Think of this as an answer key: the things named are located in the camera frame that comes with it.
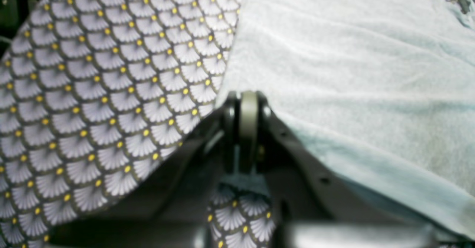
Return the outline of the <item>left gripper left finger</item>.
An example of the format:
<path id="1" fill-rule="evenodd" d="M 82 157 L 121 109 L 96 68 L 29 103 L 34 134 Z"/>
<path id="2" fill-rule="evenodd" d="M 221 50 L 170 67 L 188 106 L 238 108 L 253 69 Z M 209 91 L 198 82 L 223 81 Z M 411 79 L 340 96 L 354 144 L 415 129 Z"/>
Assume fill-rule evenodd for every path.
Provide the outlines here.
<path id="1" fill-rule="evenodd" d="M 146 182 L 97 216 L 53 229 L 52 248 L 210 248 L 209 198 L 225 173 L 251 172 L 257 94 L 229 93 Z"/>

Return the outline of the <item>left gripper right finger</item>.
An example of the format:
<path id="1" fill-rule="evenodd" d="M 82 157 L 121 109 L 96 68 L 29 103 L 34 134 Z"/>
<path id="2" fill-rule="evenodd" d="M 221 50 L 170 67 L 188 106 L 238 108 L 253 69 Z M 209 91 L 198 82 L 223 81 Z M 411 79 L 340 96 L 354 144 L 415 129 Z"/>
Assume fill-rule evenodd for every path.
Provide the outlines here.
<path id="1" fill-rule="evenodd" d="M 390 201 L 378 206 L 304 148 L 257 92 L 258 154 L 273 204 L 270 248 L 458 248 L 460 237 Z"/>

